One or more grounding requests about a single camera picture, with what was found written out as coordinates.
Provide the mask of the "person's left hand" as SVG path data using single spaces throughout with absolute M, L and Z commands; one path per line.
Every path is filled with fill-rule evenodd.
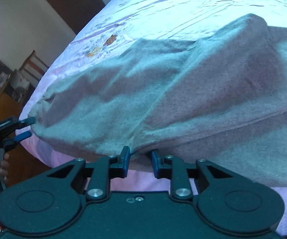
M 5 183 L 8 181 L 8 168 L 9 168 L 9 154 L 4 155 L 4 159 L 0 161 L 0 175 L 4 179 Z

